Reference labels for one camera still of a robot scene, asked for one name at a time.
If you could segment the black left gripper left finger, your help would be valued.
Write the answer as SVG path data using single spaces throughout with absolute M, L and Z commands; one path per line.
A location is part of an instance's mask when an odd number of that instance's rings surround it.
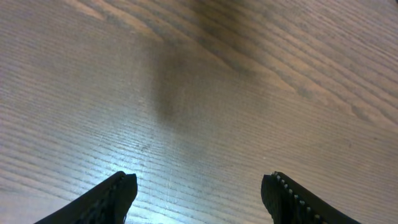
M 136 174 L 118 171 L 35 224 L 124 224 L 136 196 Z

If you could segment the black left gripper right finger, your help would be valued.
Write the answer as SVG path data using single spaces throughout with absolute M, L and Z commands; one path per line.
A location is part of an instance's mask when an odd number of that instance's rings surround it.
M 261 198 L 274 224 L 359 224 L 282 172 L 263 176 Z

